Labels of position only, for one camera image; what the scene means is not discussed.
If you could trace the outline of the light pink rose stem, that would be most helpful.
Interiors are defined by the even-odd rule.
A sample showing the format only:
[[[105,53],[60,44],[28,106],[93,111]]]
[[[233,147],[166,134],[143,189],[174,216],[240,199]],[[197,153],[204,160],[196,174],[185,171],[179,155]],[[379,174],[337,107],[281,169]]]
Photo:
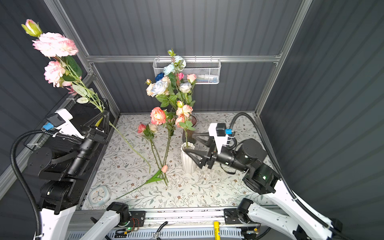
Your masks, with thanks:
[[[193,84],[197,79],[197,76],[195,74],[189,74],[187,75],[187,80],[189,83]]]

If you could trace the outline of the peach spray rose stem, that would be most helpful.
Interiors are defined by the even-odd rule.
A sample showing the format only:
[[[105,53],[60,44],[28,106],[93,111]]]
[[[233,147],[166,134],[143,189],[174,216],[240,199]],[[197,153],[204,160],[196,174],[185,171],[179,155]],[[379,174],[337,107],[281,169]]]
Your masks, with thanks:
[[[195,131],[192,121],[190,121],[190,116],[193,111],[193,108],[189,105],[184,104],[182,101],[177,101],[177,110],[176,110],[176,122],[177,127],[182,128],[185,132],[185,143],[189,147],[188,141],[188,131]]]

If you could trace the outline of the white ribbed ceramic vase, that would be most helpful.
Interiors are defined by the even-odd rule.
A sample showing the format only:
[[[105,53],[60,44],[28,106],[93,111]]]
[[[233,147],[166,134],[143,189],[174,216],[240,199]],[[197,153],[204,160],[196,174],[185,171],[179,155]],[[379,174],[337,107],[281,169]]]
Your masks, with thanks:
[[[192,160],[191,157],[189,157],[185,152],[184,148],[187,146],[186,143],[182,144],[181,147],[181,160],[182,160],[182,166],[183,166],[183,171],[186,174],[193,174],[197,168],[196,163]]]

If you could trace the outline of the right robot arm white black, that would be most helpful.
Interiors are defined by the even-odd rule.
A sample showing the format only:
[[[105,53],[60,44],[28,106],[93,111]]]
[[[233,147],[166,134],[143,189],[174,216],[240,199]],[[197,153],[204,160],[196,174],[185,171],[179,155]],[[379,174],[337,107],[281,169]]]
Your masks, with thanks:
[[[323,216],[288,191],[282,177],[263,162],[267,152],[258,141],[244,140],[235,150],[226,146],[227,137],[213,137],[209,133],[194,134],[193,137],[208,147],[206,152],[185,151],[199,168],[207,166],[211,169],[214,163],[220,163],[244,172],[243,182],[258,194],[256,199],[244,198],[238,205],[238,218],[242,223],[266,225],[292,240],[336,240],[343,237],[340,221]]]

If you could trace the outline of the coral red rose stem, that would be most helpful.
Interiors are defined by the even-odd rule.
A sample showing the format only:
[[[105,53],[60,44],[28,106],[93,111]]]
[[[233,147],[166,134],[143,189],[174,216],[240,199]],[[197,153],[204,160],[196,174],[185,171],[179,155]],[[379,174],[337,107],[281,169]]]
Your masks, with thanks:
[[[166,141],[162,165],[166,165],[169,158],[171,138],[175,132],[175,115],[175,112],[163,110],[160,107],[153,108],[150,113],[151,125],[156,127],[156,134],[163,135],[161,139]]]

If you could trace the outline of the bundle of artificial flowers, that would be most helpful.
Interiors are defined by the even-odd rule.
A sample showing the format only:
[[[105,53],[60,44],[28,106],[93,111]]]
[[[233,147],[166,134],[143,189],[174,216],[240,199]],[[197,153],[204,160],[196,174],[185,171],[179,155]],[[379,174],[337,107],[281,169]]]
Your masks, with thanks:
[[[152,182],[158,182],[158,181],[164,181],[166,186],[168,185],[168,180],[166,176],[166,170],[163,171],[164,165],[162,164],[159,152],[155,146],[155,133],[157,132],[157,126],[154,124],[142,124],[140,123],[138,126],[138,133],[142,135],[146,140],[149,141],[152,153],[154,155],[155,163],[158,167],[157,172],[148,180],[146,181],[146,184],[152,183]]]

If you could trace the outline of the white green peony stem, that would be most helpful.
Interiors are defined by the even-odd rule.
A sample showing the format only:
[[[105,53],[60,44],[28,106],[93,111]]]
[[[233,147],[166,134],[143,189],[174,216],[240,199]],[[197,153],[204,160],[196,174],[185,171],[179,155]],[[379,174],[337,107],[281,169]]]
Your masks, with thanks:
[[[177,77],[186,67],[186,61],[183,57],[177,55],[173,49],[168,50],[168,54],[171,57],[171,63],[163,68],[164,76],[173,74]]]

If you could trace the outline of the white peony flower stem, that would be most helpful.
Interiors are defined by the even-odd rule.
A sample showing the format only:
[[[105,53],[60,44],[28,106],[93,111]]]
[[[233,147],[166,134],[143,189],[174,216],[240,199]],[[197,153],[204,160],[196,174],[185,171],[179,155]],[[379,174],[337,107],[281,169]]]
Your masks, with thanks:
[[[146,93],[148,96],[152,97],[154,95],[154,93],[152,92],[154,84],[150,79],[146,80],[146,84],[148,85],[148,87],[146,88]]]

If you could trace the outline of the pale blue white rose stem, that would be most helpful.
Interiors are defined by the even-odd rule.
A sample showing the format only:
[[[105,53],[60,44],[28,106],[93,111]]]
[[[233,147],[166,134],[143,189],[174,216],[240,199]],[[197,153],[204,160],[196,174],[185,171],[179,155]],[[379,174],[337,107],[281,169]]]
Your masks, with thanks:
[[[168,77],[164,77],[154,83],[152,89],[148,90],[148,94],[151,97],[155,97],[161,103],[161,108],[172,108],[174,111],[178,108],[178,98]]]

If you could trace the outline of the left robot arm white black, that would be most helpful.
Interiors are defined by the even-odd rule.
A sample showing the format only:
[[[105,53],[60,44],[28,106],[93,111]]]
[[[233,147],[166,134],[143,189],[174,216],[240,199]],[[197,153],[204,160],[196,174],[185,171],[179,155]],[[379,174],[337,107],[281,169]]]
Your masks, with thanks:
[[[38,200],[41,240],[63,240],[78,205],[83,203],[111,137],[109,111],[98,113],[77,129],[66,109],[48,117],[43,131],[54,133],[28,159],[25,174],[43,180]]]

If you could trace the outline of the pink carnation flower stem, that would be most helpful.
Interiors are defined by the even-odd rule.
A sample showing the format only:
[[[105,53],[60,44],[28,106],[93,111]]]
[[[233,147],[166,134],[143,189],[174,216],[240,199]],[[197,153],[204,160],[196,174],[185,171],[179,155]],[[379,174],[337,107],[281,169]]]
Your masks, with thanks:
[[[106,110],[98,94],[86,87],[82,81],[83,72],[81,67],[73,58],[79,50],[75,42],[59,33],[44,33],[39,24],[27,19],[22,28],[26,34],[34,37],[33,47],[49,58],[45,67],[45,80],[55,88],[67,87],[75,94],[80,95],[78,102],[91,103],[100,112]]]

